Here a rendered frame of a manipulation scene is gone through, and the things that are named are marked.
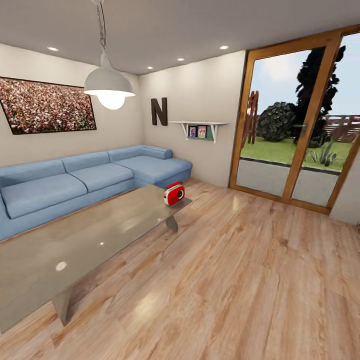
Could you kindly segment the radio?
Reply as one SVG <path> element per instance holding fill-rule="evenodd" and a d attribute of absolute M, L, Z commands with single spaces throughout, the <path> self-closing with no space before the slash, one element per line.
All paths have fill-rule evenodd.
<path fill-rule="evenodd" d="M 171 206 L 185 197 L 185 188 L 182 184 L 175 184 L 164 191 L 164 202 Z"/>

